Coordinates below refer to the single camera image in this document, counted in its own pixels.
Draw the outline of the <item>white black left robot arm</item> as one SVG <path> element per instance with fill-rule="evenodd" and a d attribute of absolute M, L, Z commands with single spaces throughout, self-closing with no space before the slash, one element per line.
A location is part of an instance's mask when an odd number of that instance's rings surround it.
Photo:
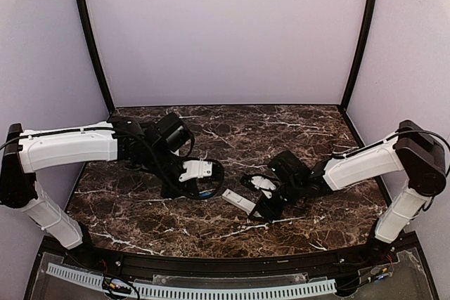
<path fill-rule="evenodd" d="M 106 122 L 52 131 L 23 130 L 11 125 L 1 146 L 1 204 L 27 214 L 66 249 L 89 241 L 80 223 L 70 218 L 37 182 L 36 172 L 49 167 L 92 161 L 127 160 L 155 174 L 180 195 L 198 199 L 192 188 L 212 175 L 212 163 L 177 155 L 193 143 L 188 127 L 173 113 L 159 122 L 118 117 Z"/>

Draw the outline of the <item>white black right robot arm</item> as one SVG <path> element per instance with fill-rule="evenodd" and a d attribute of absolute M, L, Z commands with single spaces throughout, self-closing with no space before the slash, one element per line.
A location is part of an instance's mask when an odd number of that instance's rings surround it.
<path fill-rule="evenodd" d="M 390 198 L 386 212 L 376 221 L 372 236 L 391 244 L 420 210 L 428 209 L 447 185 L 449 142 L 439 134 L 404 120 L 398 129 L 371 145 L 333 155 L 309 168 L 291 151 L 276 155 L 268 168 L 273 178 L 245 174 L 240 183 L 261 197 L 250 212 L 254 221 L 278 220 L 289 204 L 330 195 L 355 183 L 403 171 L 407 180 L 401 192 Z"/>

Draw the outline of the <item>white remote control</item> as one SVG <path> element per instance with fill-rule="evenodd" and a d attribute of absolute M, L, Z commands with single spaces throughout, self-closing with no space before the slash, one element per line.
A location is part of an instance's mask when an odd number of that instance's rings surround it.
<path fill-rule="evenodd" d="M 237 207 L 238 209 L 244 211 L 247 215 L 250 215 L 252 210 L 255 208 L 254 202 L 246 199 L 245 197 L 229 189 L 226 189 L 222 193 L 221 198 L 226 202 L 232 204 L 233 206 Z"/>

